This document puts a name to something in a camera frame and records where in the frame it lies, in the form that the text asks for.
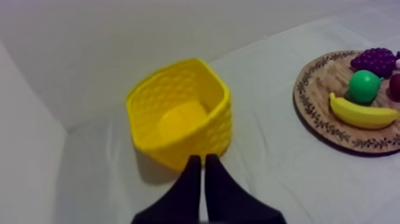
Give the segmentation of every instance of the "yellow basket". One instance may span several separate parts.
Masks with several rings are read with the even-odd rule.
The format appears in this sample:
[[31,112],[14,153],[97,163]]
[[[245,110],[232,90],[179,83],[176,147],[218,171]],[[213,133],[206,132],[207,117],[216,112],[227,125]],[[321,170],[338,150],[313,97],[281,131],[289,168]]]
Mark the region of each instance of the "yellow basket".
[[229,146],[229,90],[199,58],[156,71],[128,94],[126,107],[136,147],[172,169]]

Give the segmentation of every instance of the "wooden plate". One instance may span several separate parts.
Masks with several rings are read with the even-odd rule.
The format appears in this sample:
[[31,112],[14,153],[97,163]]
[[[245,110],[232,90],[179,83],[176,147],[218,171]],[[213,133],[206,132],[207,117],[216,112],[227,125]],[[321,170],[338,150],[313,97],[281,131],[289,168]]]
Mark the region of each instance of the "wooden plate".
[[[362,51],[332,52],[307,64],[293,89],[293,102],[299,117],[320,139],[340,149],[364,155],[388,155],[400,150],[400,120],[379,130],[365,130],[339,120],[329,106],[329,93],[344,96],[353,71],[350,61]],[[400,102],[389,99],[389,81],[384,80],[375,107],[400,110]]]

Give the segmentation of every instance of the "yellow banana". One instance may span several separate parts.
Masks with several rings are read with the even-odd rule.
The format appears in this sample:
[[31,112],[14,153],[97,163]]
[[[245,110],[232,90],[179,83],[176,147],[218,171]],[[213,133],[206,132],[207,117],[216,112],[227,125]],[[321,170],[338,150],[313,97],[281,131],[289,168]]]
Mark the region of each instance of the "yellow banana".
[[334,114],[350,125],[365,129],[380,129],[392,124],[399,113],[391,108],[365,107],[354,104],[342,97],[329,95],[330,107]]

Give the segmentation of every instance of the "white fabric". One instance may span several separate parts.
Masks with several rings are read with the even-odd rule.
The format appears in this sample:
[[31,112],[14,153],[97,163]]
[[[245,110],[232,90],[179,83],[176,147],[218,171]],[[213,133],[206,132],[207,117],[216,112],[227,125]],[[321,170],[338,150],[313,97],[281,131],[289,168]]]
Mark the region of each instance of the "white fabric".
[[[288,223],[399,223],[400,154],[347,155],[319,142],[297,118],[293,83],[330,51],[400,50],[396,0],[308,23],[213,61],[232,92],[233,140],[221,159],[252,195]],[[176,174],[133,150],[125,107],[77,127],[66,143],[55,223],[123,223],[151,205]],[[202,199],[201,217],[207,218]]]

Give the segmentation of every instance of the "white wall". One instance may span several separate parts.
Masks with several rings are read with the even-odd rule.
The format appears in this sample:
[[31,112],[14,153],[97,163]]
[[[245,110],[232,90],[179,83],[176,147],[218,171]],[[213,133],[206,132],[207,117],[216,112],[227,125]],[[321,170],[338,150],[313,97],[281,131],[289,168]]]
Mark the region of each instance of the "white wall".
[[0,36],[67,127],[124,102],[143,76],[181,58],[213,60],[365,0],[9,0]]
[[0,40],[0,223],[52,222],[65,137]]

